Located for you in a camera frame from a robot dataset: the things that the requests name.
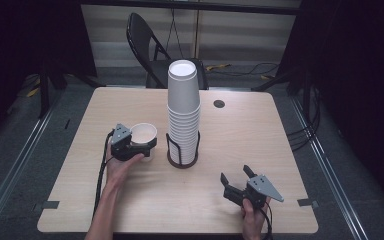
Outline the metal floor rail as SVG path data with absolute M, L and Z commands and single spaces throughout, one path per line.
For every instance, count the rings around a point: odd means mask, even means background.
M 354 240 L 369 240 L 360 218 L 345 193 L 314 128 L 310 126 L 310 122 L 304 117 L 304 107 L 296 97 L 292 97 L 291 102 L 299 122 L 304 128 L 304 132 L 309 140 L 311 149 L 326 178 L 342 216 L 344 217 L 344 220 L 353 235 Z
M 14 164 L 9 170 L 8 174 L 4 178 L 2 184 L 0 185 L 0 213 L 2 212 L 10 194 L 12 193 L 15 185 L 18 182 L 18 179 L 21 176 L 21 173 L 24 171 L 30 156 L 35 150 L 38 142 L 40 141 L 43 132 L 45 131 L 52 115 L 54 113 L 54 108 L 51 107 L 45 114 L 37 121 L 34 126 L 32 133 L 29 135 L 26 143 L 24 144 L 21 152 L 17 156 Z

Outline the black folding chair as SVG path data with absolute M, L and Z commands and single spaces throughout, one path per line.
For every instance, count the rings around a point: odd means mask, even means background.
M 137 13 L 128 17 L 126 37 L 129 46 L 146 71 L 146 87 L 166 89 L 168 87 L 168 68 L 175 61 L 147 22 Z

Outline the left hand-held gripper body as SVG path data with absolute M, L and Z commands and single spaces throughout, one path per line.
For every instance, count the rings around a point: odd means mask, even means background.
M 118 123 L 110 140 L 111 154 L 120 161 L 128 161 L 137 154 L 146 154 L 146 149 L 131 144 L 132 133 L 129 128 Z

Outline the black horizontal bar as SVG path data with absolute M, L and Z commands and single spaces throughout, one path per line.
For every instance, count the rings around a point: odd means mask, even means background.
M 102 6 L 124 6 L 142 8 L 161 8 L 161 9 L 184 9 L 202 10 L 219 12 L 238 12 L 238 13 L 258 13 L 274 15 L 300 15 L 304 10 L 293 7 L 257 6 L 257 5 L 237 5 L 222 3 L 205 3 L 189 1 L 170 1 L 170 0 L 78 0 L 80 4 L 102 5 Z

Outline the person's right hand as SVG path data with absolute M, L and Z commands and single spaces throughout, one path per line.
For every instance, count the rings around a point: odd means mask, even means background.
M 255 210 L 252 203 L 248 199 L 244 198 L 241 208 L 243 216 L 242 235 L 261 235 L 267 210 L 267 204 L 265 204 L 260 210 Z

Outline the black wire cup holder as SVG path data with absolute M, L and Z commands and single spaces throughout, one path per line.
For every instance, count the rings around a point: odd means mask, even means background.
M 167 160 L 173 167 L 178 169 L 187 169 L 196 164 L 199 159 L 199 146 L 201 140 L 200 133 L 197 134 L 197 143 L 195 146 L 194 155 L 191 161 L 188 163 L 183 160 L 183 151 L 181 146 L 177 142 L 175 142 L 169 134 L 166 134 L 165 137 L 167 143 Z

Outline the single white paper cup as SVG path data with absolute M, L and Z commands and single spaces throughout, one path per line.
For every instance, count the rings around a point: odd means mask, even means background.
M 145 147 L 157 137 L 157 129 L 150 123 L 138 123 L 131 128 L 131 144 Z

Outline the stack of white paper cups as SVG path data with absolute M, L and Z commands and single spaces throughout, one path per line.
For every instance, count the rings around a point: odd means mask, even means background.
M 200 95 L 197 69 L 189 60 L 177 60 L 168 68 L 168 134 L 191 161 L 197 143 L 200 121 Z

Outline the black stand leg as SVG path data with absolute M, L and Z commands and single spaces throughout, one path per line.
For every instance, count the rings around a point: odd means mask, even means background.
M 39 117 L 45 116 L 50 108 L 49 101 L 49 83 L 52 83 L 53 87 L 57 90 L 63 90 L 67 86 L 67 81 L 64 78 L 64 74 L 59 70 L 46 70 L 42 69 L 39 74 L 40 77 L 40 99 L 41 109 Z
M 264 92 L 276 84 L 291 81 L 292 78 L 297 76 L 300 71 L 301 71 L 301 68 L 299 68 L 299 67 L 293 68 L 287 72 L 281 73 L 280 75 L 278 75 L 274 78 L 271 78 L 269 81 L 265 82 L 264 84 L 262 84 L 260 86 L 252 87 L 251 91 L 252 92 Z

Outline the wooden post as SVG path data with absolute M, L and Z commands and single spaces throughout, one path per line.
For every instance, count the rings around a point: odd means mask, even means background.
M 200 41 L 200 10 L 195 11 L 194 20 L 194 38 L 193 38 L 193 57 L 199 57 L 199 41 Z

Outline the person's left hand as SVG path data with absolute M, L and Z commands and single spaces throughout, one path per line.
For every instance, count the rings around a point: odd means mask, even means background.
M 104 190 L 119 191 L 123 188 L 130 168 L 144 158 L 142 153 L 136 154 L 127 161 L 117 160 L 111 152 L 111 147 L 107 147 L 106 152 L 106 185 Z

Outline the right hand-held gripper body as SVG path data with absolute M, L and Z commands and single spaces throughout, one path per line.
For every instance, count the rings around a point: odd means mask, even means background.
M 284 197 L 265 175 L 251 177 L 246 184 L 245 197 L 251 201 L 255 209 L 262 208 L 267 198 L 283 202 Z

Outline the dark curtain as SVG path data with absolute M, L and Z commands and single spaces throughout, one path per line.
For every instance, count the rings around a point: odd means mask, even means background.
M 300 67 L 384 191 L 384 0 L 301 0 L 280 69 Z
M 97 74 L 81 4 L 76 0 L 0 0 L 0 123 L 25 78 L 45 69 Z

